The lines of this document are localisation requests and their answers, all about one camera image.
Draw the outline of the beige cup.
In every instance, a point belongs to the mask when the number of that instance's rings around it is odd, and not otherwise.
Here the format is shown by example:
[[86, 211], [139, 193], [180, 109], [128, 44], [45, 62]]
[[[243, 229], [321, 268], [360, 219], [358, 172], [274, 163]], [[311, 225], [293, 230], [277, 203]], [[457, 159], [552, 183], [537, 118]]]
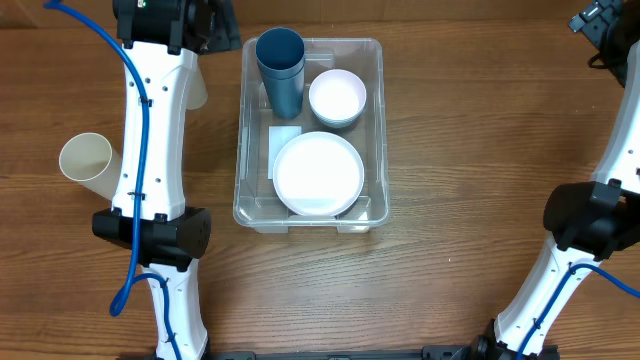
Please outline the beige cup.
[[189, 85], [186, 108], [188, 110], [199, 109], [207, 102], [207, 100], [208, 92], [204, 77], [200, 67], [196, 66]]
[[61, 149], [58, 164], [68, 179], [108, 201], [115, 196], [122, 157], [103, 135], [87, 132], [74, 136]]

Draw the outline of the blue cup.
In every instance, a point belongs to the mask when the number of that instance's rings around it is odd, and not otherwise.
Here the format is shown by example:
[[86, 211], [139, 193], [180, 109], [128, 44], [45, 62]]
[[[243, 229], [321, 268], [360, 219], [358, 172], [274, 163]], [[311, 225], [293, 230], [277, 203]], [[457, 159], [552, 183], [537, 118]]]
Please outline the blue cup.
[[287, 78], [276, 78], [262, 72], [271, 109], [283, 119], [293, 119], [302, 111], [304, 95], [304, 70]]
[[264, 32], [256, 42], [255, 51], [261, 73], [270, 78], [288, 79], [304, 66], [304, 40], [289, 28], [276, 27]]

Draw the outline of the pink bowl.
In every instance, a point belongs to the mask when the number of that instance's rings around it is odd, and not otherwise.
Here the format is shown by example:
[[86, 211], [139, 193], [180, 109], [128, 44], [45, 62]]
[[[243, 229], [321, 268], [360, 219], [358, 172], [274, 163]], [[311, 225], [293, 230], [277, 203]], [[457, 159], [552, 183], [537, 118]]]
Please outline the pink bowl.
[[360, 116], [363, 112], [367, 90], [364, 82], [354, 73], [331, 69], [313, 80], [308, 99], [316, 117], [348, 119]]

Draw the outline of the grey bowl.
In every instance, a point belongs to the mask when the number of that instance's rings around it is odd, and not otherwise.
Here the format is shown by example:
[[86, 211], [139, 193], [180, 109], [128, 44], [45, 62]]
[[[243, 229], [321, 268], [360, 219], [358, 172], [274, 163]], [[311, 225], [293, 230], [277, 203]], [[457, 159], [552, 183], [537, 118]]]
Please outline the grey bowl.
[[316, 119], [325, 127], [341, 130], [353, 128], [354, 126], [356, 126], [360, 120], [360, 117], [356, 116], [348, 119], [330, 119], [326, 117], [316, 117]]

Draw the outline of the pink plate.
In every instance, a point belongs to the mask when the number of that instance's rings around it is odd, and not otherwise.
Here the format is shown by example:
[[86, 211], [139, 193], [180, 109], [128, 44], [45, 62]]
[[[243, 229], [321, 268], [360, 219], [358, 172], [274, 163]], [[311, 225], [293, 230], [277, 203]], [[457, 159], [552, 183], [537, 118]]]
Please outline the pink plate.
[[346, 139], [307, 132], [290, 140], [272, 168], [281, 202], [301, 216], [334, 217], [355, 204], [365, 180], [364, 162]]

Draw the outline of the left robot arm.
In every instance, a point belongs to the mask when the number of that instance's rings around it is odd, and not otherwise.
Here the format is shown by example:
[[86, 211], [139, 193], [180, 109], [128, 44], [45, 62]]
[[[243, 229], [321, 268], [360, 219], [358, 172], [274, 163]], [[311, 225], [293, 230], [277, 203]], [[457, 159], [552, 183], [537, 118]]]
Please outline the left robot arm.
[[148, 283], [158, 343], [154, 359], [209, 359], [198, 265], [211, 234], [206, 208], [183, 190], [185, 118], [208, 98], [202, 55], [235, 50], [241, 39], [229, 1], [116, 1], [117, 35], [107, 36], [125, 66], [126, 110], [120, 177], [93, 233], [131, 252], [119, 315], [134, 284]]

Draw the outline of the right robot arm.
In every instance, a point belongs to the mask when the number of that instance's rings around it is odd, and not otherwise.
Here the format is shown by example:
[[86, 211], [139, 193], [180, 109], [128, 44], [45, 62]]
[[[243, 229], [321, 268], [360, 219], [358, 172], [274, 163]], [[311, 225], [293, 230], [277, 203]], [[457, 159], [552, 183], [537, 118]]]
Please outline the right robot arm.
[[604, 155], [589, 181], [562, 184], [547, 200], [542, 250], [511, 303], [457, 359], [556, 359], [544, 340], [574, 291], [598, 273], [624, 292], [637, 290], [600, 265], [639, 241], [639, 4], [591, 2], [569, 22], [596, 48], [591, 68], [624, 89]]

